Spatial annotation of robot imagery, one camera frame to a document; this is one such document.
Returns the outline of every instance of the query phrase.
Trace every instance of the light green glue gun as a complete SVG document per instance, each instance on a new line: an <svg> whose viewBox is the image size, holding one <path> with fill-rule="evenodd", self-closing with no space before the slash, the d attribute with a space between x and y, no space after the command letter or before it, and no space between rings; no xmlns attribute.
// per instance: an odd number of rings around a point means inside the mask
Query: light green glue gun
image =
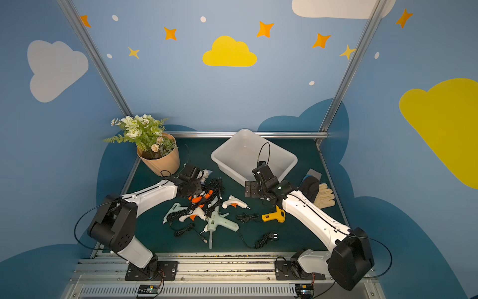
<svg viewBox="0 0 478 299"><path fill-rule="evenodd" d="M209 249L212 249L212 232L216 231L218 225L224 226L225 228L229 228L234 232L238 231L239 225L225 218L228 215L229 213L219 215L219 206L217 206L214 208L211 217L207 219L207 224L202 232L209 232Z"/></svg>

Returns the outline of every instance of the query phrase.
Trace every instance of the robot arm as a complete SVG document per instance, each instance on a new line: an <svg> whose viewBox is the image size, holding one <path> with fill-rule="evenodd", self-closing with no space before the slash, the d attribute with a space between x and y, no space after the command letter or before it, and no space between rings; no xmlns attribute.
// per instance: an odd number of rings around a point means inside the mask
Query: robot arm
<svg viewBox="0 0 478 299"><path fill-rule="evenodd" d="M265 162L252 171L256 182L246 182L246 197L264 197L292 214L311 230L328 252L302 250L291 258L292 271L332 276L344 289L353 287L374 266L367 234L360 228L351 230L311 203L288 181L279 183Z"/></svg>
<svg viewBox="0 0 478 299"><path fill-rule="evenodd" d="M145 279L153 277L157 269L157 256L134 236L136 218L176 196L187 198L201 193L200 181L197 179L199 172L198 168L186 164L182 172L170 180L162 180L119 198L107 196L103 201L105 205L98 209L88 228L88 235L137 268L145 269L141 271L146 273Z"/></svg>

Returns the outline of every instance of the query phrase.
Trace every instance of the beige glove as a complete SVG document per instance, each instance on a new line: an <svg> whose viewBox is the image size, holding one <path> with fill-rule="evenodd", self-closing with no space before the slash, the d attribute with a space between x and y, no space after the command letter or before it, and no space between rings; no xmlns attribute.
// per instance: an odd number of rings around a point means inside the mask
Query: beige glove
<svg viewBox="0 0 478 299"><path fill-rule="evenodd" d="M332 194L332 189L327 188L327 184L319 185L319 193L315 197L314 205L319 209L335 206L335 195Z"/></svg>

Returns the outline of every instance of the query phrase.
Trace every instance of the white cloud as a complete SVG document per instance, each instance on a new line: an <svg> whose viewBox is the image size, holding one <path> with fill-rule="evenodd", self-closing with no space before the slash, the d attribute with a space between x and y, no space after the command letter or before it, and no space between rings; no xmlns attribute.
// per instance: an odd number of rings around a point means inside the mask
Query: white cloud
<svg viewBox="0 0 478 299"><path fill-rule="evenodd" d="M292 0L292 10L305 18L368 19L376 0ZM382 11L386 16L395 5L387 0Z"/></svg>
<svg viewBox="0 0 478 299"><path fill-rule="evenodd" d="M43 103L54 100L88 70L85 54L73 51L63 42L33 41L27 57L34 73L30 90Z"/></svg>

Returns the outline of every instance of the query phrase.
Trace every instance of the yellow star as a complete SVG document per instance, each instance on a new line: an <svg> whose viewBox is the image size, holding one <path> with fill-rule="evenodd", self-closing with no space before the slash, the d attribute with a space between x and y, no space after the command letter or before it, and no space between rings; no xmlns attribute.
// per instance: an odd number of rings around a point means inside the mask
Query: yellow star
<svg viewBox="0 0 478 299"><path fill-rule="evenodd" d="M345 52L340 54L339 56L347 56L347 60L349 60L350 59L350 54L352 54L352 52L354 52L354 51L355 51L355 49L351 50L347 45L347 50L345 50Z"/></svg>
<svg viewBox="0 0 478 299"><path fill-rule="evenodd" d="M166 39L174 39L175 41L177 41L176 39L176 29L171 29L169 30L168 28L164 28L164 30L166 30Z"/></svg>
<svg viewBox="0 0 478 299"><path fill-rule="evenodd" d="M317 34L317 41L315 42L315 44L312 46L313 48L315 47L322 47L325 49L326 47L326 42L328 40L328 38L330 37L330 35L327 35L327 36L322 36L320 35L320 33Z"/></svg>
<svg viewBox="0 0 478 299"><path fill-rule="evenodd" d="M88 23L88 16L81 16L81 21L83 22L83 24L86 26L86 27L89 27L91 28L91 26L89 25Z"/></svg>
<svg viewBox="0 0 478 299"><path fill-rule="evenodd" d="M407 13L407 9L403 12L402 17L395 23L399 24L402 26L402 28L405 26L405 23L407 23L408 19L413 16L413 13Z"/></svg>
<svg viewBox="0 0 478 299"><path fill-rule="evenodd" d="M264 24L261 21L259 21L261 24L261 28L259 29L259 33L257 34L257 37L259 36L267 36L271 37L271 28L274 26L274 24Z"/></svg>
<svg viewBox="0 0 478 299"><path fill-rule="evenodd" d="M136 58L139 59L139 57L138 57L138 52L139 52L139 50L133 51L133 50L131 50L130 47L128 47L128 48L129 48L130 51L131 51L131 53L130 53L129 56L136 56Z"/></svg>

